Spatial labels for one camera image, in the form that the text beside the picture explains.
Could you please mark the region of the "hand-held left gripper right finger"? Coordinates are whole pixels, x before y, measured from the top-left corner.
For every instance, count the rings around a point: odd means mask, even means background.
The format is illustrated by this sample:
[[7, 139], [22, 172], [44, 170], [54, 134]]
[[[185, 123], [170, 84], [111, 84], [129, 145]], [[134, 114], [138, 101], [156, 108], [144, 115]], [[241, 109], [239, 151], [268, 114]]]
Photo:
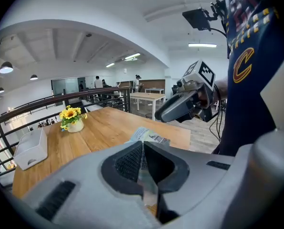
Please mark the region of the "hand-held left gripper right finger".
[[157, 185], [155, 224], [149, 229], [227, 229], [224, 219], [237, 189], [237, 158], [144, 142]]

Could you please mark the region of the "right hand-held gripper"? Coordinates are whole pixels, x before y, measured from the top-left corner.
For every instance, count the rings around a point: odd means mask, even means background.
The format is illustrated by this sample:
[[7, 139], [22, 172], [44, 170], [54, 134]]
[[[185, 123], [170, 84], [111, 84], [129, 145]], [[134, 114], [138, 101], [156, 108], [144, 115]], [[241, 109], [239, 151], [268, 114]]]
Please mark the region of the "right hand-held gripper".
[[212, 112], [212, 106], [207, 109], [201, 108], [198, 91], [214, 93], [215, 77], [213, 70], [203, 60], [191, 64], [177, 81], [177, 94], [165, 101], [155, 112], [155, 119], [164, 123], [174, 120], [182, 123], [193, 118], [204, 122], [211, 121], [216, 114]]

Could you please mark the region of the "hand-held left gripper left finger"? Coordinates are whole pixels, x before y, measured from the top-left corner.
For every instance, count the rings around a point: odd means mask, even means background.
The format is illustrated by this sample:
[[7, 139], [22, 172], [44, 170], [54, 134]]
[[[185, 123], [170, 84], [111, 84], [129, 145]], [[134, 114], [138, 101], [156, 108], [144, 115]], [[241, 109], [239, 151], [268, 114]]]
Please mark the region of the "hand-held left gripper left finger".
[[43, 229], [157, 229], [137, 183], [142, 142], [89, 153], [63, 165], [23, 198]]

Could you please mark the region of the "light blue printed packet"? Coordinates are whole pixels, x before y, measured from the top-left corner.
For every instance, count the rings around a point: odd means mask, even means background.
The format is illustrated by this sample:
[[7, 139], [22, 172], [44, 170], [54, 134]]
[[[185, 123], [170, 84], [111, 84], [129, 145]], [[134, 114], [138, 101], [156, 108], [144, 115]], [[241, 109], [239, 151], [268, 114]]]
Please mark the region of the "light blue printed packet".
[[[155, 133], [146, 127], [139, 127], [135, 133], [131, 136], [129, 142], [145, 141], [156, 142], [168, 146], [170, 139], [166, 139], [159, 134]], [[147, 161], [145, 157], [144, 148], [142, 148], [142, 157], [140, 163], [140, 169], [138, 174], [137, 183], [143, 187], [143, 202], [146, 206], [154, 206], [157, 204], [158, 188], [153, 178], [151, 177]]]

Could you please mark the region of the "white open plastic box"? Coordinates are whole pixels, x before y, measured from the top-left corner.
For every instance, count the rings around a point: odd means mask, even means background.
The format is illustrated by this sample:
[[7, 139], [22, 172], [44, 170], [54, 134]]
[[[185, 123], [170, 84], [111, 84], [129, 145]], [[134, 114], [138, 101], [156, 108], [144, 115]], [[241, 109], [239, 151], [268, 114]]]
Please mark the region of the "white open plastic box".
[[21, 170], [27, 170], [48, 157], [47, 135], [43, 128], [23, 135], [13, 159]]

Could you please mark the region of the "person's right hand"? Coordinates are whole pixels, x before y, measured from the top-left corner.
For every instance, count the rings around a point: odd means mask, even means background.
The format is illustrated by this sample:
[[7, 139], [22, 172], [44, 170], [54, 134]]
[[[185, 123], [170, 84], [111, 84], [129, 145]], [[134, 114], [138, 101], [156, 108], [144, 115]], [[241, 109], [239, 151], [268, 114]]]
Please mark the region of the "person's right hand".
[[207, 92], [206, 90], [198, 91], [198, 98], [200, 101], [201, 108], [207, 109], [212, 106], [214, 101], [214, 93], [212, 91]]

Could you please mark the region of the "long wooden table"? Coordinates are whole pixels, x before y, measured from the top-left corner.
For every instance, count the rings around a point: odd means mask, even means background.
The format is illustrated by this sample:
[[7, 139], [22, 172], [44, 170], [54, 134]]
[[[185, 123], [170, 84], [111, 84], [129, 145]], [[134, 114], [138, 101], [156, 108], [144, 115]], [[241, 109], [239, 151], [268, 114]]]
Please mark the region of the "long wooden table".
[[141, 93], [136, 92], [130, 94], [131, 99], [137, 100], [137, 110], [139, 111], [139, 101], [145, 100], [152, 102], [152, 120], [155, 121], [155, 112], [156, 112], [156, 102], [163, 99], [163, 102], [166, 101], [166, 95], [165, 94], [154, 94], [154, 93]]

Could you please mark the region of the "square wooden table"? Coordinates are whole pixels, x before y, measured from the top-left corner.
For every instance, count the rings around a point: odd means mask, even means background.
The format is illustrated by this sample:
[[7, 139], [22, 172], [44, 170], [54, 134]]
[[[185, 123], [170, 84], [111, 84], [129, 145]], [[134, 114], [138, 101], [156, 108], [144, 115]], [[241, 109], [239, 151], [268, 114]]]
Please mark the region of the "square wooden table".
[[12, 193], [22, 198], [33, 186], [71, 160], [90, 152], [127, 142], [138, 127], [146, 127], [170, 140], [171, 146], [188, 150], [191, 131], [153, 121], [111, 107], [89, 112], [84, 128], [77, 133], [63, 132], [60, 124], [44, 128], [48, 138], [48, 157], [23, 171], [15, 170]]

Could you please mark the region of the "sunflower pot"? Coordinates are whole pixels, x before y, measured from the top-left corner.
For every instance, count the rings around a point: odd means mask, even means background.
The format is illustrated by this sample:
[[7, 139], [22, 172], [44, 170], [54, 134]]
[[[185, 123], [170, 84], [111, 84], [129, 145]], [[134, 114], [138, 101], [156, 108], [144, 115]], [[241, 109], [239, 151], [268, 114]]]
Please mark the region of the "sunflower pot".
[[88, 118], [86, 113], [81, 113], [80, 107], [71, 107], [70, 105], [60, 112], [59, 117], [61, 130], [69, 133], [80, 132], [84, 128], [83, 119]]

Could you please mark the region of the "person's dark printed shirt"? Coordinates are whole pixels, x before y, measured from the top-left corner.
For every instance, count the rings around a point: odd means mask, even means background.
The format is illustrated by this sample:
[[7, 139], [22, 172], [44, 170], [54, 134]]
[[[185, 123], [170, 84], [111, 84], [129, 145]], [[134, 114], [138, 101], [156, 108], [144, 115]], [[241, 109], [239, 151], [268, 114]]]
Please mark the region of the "person's dark printed shirt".
[[225, 0], [229, 66], [216, 81], [216, 99], [226, 99], [225, 125], [215, 154], [238, 149], [275, 129], [261, 91], [284, 61], [284, 0]]

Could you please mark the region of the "distant seated people group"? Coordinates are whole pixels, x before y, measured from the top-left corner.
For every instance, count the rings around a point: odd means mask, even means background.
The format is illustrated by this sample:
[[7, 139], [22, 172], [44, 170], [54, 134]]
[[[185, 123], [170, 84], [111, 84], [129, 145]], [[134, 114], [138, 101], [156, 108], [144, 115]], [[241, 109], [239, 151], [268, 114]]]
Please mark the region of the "distant seated people group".
[[54, 124], [54, 123], [55, 123], [55, 121], [54, 121], [53, 119], [51, 119], [51, 120], [46, 119], [45, 121], [39, 122], [37, 128], [38, 128], [38, 129], [39, 129], [39, 128], [43, 128], [43, 127], [52, 125], [52, 124]]

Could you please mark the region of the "black monitor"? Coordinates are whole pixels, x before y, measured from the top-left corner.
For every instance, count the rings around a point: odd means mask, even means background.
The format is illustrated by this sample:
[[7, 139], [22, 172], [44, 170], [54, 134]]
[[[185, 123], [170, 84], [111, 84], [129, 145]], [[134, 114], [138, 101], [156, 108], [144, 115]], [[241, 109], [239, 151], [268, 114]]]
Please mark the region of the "black monitor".
[[211, 30], [209, 23], [209, 12], [202, 8], [185, 11], [182, 16], [187, 20], [187, 22], [192, 26], [193, 29], [199, 31]]

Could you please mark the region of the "curved black metal railing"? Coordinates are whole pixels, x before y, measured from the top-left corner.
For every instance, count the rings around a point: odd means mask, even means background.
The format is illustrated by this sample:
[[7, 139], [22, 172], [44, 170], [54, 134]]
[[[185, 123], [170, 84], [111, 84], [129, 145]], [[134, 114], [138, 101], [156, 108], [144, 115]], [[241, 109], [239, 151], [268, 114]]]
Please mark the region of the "curved black metal railing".
[[0, 153], [8, 150], [11, 154], [10, 158], [7, 158], [4, 161], [0, 162], [0, 166], [3, 166], [5, 163], [12, 161], [14, 156], [13, 147], [18, 145], [18, 142], [10, 144], [7, 140], [7, 136], [19, 131], [25, 127], [31, 126], [32, 124], [38, 123], [42, 120], [50, 119], [52, 117], [58, 116], [59, 113], [48, 114], [44, 117], [30, 121], [26, 124], [23, 124], [20, 127], [16, 127], [13, 130], [4, 132], [1, 124], [17, 117], [21, 114], [32, 113], [34, 110], [39, 110], [42, 107], [48, 107], [56, 103], [65, 103], [69, 105], [69, 100], [74, 98], [91, 98], [92, 102], [89, 104], [81, 104], [79, 107], [89, 107], [93, 105], [101, 105], [108, 103], [108, 106], [123, 110], [127, 113], [131, 112], [131, 101], [130, 101], [130, 89], [129, 87], [110, 87], [110, 88], [101, 88], [101, 89], [91, 89], [84, 92], [76, 92], [72, 94], [57, 94], [46, 98], [41, 98], [39, 100], [32, 101], [30, 103], [21, 105], [11, 111], [8, 111], [0, 116], [0, 139], [3, 140], [5, 147], [0, 149]]

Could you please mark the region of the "distant black railing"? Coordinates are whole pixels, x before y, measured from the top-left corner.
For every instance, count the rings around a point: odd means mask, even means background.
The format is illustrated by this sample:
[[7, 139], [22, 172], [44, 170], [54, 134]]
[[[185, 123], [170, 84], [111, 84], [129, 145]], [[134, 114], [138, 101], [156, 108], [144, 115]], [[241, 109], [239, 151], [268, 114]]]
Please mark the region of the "distant black railing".
[[63, 94], [55, 94], [22, 104], [2, 113], [1, 116], [8, 115], [9, 113], [14, 113], [16, 116], [25, 114], [31, 115], [40, 110], [46, 110], [51, 107], [62, 105], [62, 101], [60, 100], [62, 95]]

